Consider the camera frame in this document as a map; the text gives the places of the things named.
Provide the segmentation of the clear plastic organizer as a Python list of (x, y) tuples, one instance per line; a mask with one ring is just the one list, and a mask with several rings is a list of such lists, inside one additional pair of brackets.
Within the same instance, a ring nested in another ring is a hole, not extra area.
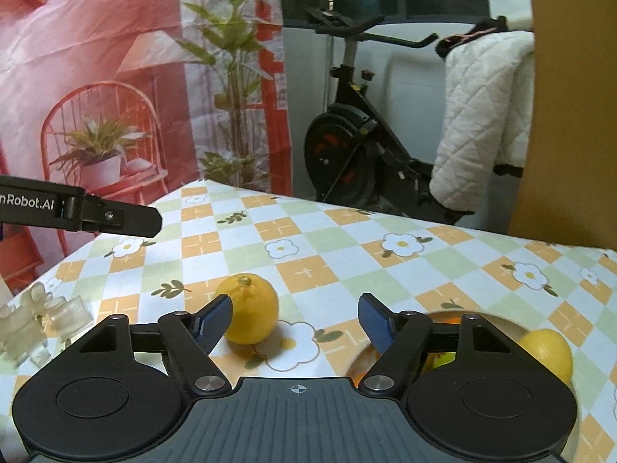
[(14, 367), (31, 361), (41, 368), (51, 359), (49, 338), (69, 345), (92, 322), (80, 296), (70, 300), (53, 296), (36, 282), (25, 289), (18, 306), (1, 307), (1, 357)]

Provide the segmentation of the brown wooden board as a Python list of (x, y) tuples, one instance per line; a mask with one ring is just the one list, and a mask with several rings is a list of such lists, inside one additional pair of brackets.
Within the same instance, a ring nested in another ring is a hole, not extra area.
[(509, 234), (616, 246), (616, 0), (531, 0), (535, 93)]

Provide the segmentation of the black exercise bike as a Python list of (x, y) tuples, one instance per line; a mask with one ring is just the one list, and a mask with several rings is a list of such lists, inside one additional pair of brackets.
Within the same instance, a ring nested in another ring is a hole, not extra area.
[(303, 156), (308, 177), (320, 203), (456, 224), (467, 214), (437, 202), (430, 193), (432, 166), (410, 156), (366, 97), (374, 73), (364, 70), (362, 84), (354, 82), (360, 42), (422, 49), (438, 40), (436, 34), (409, 41), (369, 32), (384, 20), (376, 15), (357, 23), (334, 10), (307, 9), (307, 22), (318, 35), (345, 42), (341, 64), (329, 71), (337, 81), (334, 102), (314, 118), (305, 135)]

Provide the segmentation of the white round plate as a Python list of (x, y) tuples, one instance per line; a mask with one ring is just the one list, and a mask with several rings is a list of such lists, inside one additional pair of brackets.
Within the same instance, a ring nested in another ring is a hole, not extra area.
[[(505, 318), (502, 318), (502, 317), (498, 317), (495, 314), (480, 313), (480, 316), (482, 318), (485, 318), (485, 320), (487, 320), (488, 322), (491, 322), (492, 325), (494, 325), (500, 331), (505, 333), (510, 339), (515, 341), (517, 344), (518, 344), (518, 340), (523, 338), (523, 336), (525, 336), (527, 332), (531, 332), (532, 331), (531, 329), (528, 329), (527, 327), (523, 326), (522, 324), (520, 324), (520, 323), (518, 323), (516, 321), (512, 321), (512, 320), (508, 320), (508, 319), (505, 319)], [(436, 352), (453, 352), (453, 351), (456, 352), (457, 351), (457, 347), (458, 347), (458, 345), (456, 344), (456, 340), (457, 340), (457, 338), (455, 336), (454, 336), (454, 338), (448, 338), (447, 336), (445, 338), (443, 336), (441, 338), (439, 336), (437, 338), (431, 338), (429, 340), (429, 344), (428, 344), (429, 354), (430, 353), (436, 353)], [(567, 384), (567, 385), (568, 385), (568, 387), (571, 390), (574, 390), (573, 375), (572, 375), (571, 382), (569, 384)]]

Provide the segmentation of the yellow lemon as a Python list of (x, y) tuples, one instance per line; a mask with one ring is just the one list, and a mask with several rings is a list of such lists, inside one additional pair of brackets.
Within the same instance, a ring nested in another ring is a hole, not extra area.
[(559, 332), (553, 329), (532, 330), (519, 339), (518, 344), (563, 382), (571, 382), (573, 355)]
[(216, 296), (232, 302), (231, 324), (226, 339), (238, 345), (260, 343), (272, 333), (279, 317), (278, 295), (272, 284), (258, 275), (238, 273), (223, 280)]

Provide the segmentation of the black garment on blanket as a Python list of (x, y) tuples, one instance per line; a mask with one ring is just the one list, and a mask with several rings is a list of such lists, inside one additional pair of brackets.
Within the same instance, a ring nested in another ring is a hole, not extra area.
[(449, 35), (448, 37), (441, 39), (435, 46), (435, 52), (441, 60), (445, 60), (453, 49), (461, 45), (478, 40), (485, 35), (497, 34), (498, 32), (506, 31), (508, 31), (508, 26), (507, 18), (505, 16), (498, 16), (495, 19), (484, 18), (464, 34)]

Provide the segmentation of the checkered floral tablecloth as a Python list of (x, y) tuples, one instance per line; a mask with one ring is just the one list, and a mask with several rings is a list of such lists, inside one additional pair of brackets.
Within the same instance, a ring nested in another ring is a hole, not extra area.
[(197, 311), (228, 276), (253, 273), (279, 297), (282, 343), (221, 344), (241, 375), (359, 375), (357, 299), (394, 311), (484, 311), (568, 341), (582, 425), (579, 462), (616, 458), (616, 254), (340, 208), (196, 181), (158, 199), (153, 239), (103, 234), (42, 275), (95, 320), (153, 322)]

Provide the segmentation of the white quilted blanket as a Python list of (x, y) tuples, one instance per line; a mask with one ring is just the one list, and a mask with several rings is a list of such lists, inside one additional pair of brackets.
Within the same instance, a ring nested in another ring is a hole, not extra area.
[(534, 96), (534, 34), (485, 35), (445, 58), (445, 117), (430, 193), (440, 205), (476, 212), (499, 165), (522, 169)]

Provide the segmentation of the red printed backdrop cloth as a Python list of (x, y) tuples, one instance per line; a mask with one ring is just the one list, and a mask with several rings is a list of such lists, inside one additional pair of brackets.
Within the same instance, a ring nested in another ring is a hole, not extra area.
[(1, 0), (1, 170), (148, 204), (292, 190), (280, 0)]

